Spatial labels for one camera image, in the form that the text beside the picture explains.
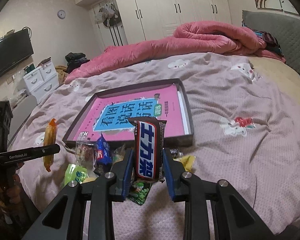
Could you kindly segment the person's left hand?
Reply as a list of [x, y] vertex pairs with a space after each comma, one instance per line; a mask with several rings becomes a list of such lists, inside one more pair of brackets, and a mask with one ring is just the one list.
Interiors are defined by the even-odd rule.
[[27, 212], [23, 205], [20, 193], [20, 178], [15, 173], [10, 176], [13, 180], [13, 186], [3, 189], [0, 186], [0, 223], [10, 223], [14, 220], [24, 222], [27, 219]]

